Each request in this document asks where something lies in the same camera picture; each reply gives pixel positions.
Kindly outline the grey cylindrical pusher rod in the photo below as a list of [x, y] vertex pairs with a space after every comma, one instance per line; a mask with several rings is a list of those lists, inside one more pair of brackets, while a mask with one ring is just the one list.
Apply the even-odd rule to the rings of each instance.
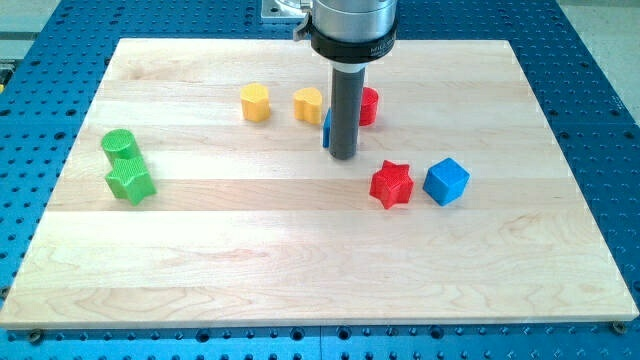
[[365, 72], [332, 70], [329, 152], [339, 160], [356, 154]]

